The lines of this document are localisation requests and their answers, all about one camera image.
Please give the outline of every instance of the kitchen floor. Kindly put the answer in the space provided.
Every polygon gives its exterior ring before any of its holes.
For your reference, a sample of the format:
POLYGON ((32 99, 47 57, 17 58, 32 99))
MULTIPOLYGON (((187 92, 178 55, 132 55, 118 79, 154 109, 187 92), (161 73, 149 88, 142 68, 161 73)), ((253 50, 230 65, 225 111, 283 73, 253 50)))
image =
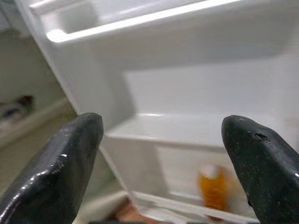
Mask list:
POLYGON ((141 222, 146 224, 162 224, 163 222, 150 219, 142 216, 132 205, 131 202, 127 201, 121 206, 110 218, 109 221, 120 221, 120 222, 141 222))

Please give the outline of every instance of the refrigerator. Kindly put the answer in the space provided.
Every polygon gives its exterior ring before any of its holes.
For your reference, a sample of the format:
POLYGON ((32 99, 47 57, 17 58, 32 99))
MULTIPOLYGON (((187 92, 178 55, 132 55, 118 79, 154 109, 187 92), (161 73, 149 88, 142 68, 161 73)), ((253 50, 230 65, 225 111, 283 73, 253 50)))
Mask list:
MULTIPOLYGON (((298 0, 16 3, 76 112, 103 117, 98 172, 111 169, 141 214, 258 222, 242 190, 229 211, 204 207, 198 168, 218 164, 235 176, 221 139, 232 114, 298 148, 298 0)), ((95 190, 100 203, 89 197, 86 219, 115 209, 105 204, 111 194, 125 195, 107 189, 95 190)))

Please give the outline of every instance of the door shelf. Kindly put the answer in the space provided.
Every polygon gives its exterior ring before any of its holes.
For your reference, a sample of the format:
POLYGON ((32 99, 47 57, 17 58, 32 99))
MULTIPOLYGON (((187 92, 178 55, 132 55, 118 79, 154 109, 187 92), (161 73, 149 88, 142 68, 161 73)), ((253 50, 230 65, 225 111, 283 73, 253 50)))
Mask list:
POLYGON ((227 17, 241 10, 246 12, 256 6, 267 10, 273 7, 273 4, 263 0, 147 0, 142 3, 120 1, 117 5, 108 2, 43 0, 30 5, 30 10, 33 15, 41 17, 47 38, 60 44, 90 40, 106 34, 120 34, 129 30, 143 31, 144 28, 157 25, 164 26, 160 27, 162 30, 180 27, 182 22, 184 26, 192 27, 206 20, 221 20, 223 16, 227 17), (72 21, 78 18, 84 21, 84 25, 73 25, 72 21))
POLYGON ((201 204, 201 201, 195 201, 187 198, 182 199, 174 195, 167 195, 163 197, 135 191, 133 192, 133 195, 139 200, 153 203, 156 207, 172 211, 191 213, 200 217, 213 216, 234 223, 259 223, 253 210, 247 205, 246 201, 239 200, 238 202, 234 202, 235 204, 231 205, 232 213, 230 213, 204 207, 201 204))

